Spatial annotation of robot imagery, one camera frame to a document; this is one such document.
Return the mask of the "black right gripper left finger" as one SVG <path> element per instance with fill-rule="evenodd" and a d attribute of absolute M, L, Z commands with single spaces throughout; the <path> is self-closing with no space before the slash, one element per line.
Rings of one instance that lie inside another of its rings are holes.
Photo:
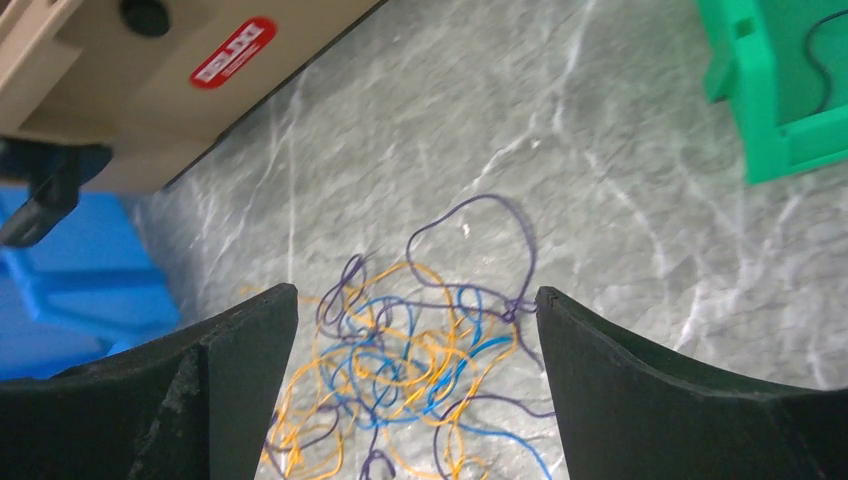
<path fill-rule="evenodd" d="M 5 479 L 251 479 L 298 326 L 276 285 L 51 378 L 1 385 Z"/>

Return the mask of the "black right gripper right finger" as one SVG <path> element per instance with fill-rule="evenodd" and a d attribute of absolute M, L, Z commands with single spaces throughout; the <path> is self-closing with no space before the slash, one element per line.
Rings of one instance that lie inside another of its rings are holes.
<path fill-rule="evenodd" d="M 573 479 L 843 479 L 847 393 L 682 355 L 542 287 L 537 327 Z"/>

